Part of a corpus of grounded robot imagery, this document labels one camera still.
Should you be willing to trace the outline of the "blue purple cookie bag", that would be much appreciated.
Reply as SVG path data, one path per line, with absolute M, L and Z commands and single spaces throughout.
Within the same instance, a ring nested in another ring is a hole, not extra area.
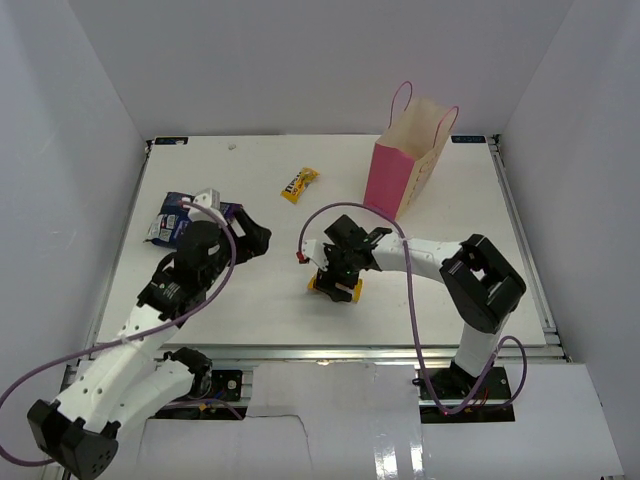
M 168 192 L 159 214 L 150 224 L 145 241 L 156 246 L 176 249 L 179 237 L 193 221 L 214 223 L 209 215 L 199 216 L 194 220 L 188 216 L 187 210 L 182 207 L 181 203 L 183 197 L 192 196 L 194 195 L 182 192 Z M 242 207 L 242 204 L 220 200 L 220 212 L 228 224 L 234 222 L 234 212 L 238 207 Z

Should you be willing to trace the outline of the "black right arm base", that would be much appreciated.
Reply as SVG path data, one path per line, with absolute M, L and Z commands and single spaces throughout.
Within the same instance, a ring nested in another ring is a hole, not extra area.
M 463 372 L 457 372 L 452 367 L 431 370 L 430 379 L 438 398 L 449 408 L 460 404 L 474 384 Z M 512 394 L 503 367 L 492 367 L 470 403 L 461 413 L 453 416 L 445 415 L 435 405 L 421 371 L 413 384 L 419 390 L 423 425 L 513 423 L 516 420 L 512 405 L 499 408 Z

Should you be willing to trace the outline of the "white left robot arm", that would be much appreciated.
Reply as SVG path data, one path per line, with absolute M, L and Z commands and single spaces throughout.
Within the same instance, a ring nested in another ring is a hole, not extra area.
M 98 346 L 89 367 L 53 400 L 28 410 L 37 446 L 77 479 L 98 478 L 129 428 L 177 398 L 209 392 L 209 360 L 192 349 L 169 355 L 145 379 L 138 376 L 186 319 L 221 292 L 235 266 L 268 251 L 271 231 L 244 210 L 233 214 L 240 234 L 212 207 L 189 204 L 188 210 L 188 226 L 137 296 L 119 335 Z

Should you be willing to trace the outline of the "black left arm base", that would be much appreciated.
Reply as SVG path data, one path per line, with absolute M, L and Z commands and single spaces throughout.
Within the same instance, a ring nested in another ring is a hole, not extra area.
M 242 395 L 241 370 L 215 369 L 206 355 L 187 347 L 165 352 L 162 360 L 186 365 L 193 381 L 185 395 L 159 410 L 154 419 L 241 421 L 245 418 L 246 408 L 235 406 Z

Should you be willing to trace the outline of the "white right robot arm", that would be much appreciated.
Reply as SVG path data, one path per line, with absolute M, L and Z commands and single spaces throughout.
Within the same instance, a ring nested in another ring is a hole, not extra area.
M 526 292 L 520 274 L 485 236 L 461 242 L 407 239 L 390 228 L 368 232 L 342 215 L 325 229 L 326 242 L 304 240 L 297 254 L 317 273 L 311 287 L 334 302 L 352 302 L 360 272 L 404 272 L 443 284 L 464 322 L 449 367 L 453 390 L 472 399 L 484 391 L 504 324 Z

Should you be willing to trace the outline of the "pink cream paper bag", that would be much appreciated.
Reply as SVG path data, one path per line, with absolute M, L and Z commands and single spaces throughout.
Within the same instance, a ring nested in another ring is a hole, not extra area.
M 410 95 L 374 143 L 363 204 L 402 216 L 432 176 L 459 113 L 457 105 Z

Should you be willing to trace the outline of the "yellow candy pack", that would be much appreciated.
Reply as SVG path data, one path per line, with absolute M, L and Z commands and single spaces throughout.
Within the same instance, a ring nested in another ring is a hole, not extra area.
M 308 290 L 324 294 L 335 303 L 357 303 L 360 299 L 362 288 L 362 280 L 358 280 L 354 287 L 347 287 L 340 283 L 329 286 L 328 284 L 318 284 L 316 277 L 312 277 L 307 285 Z
M 304 167 L 300 169 L 294 179 L 281 191 L 280 196 L 296 205 L 308 186 L 319 175 L 320 173 L 313 168 Z

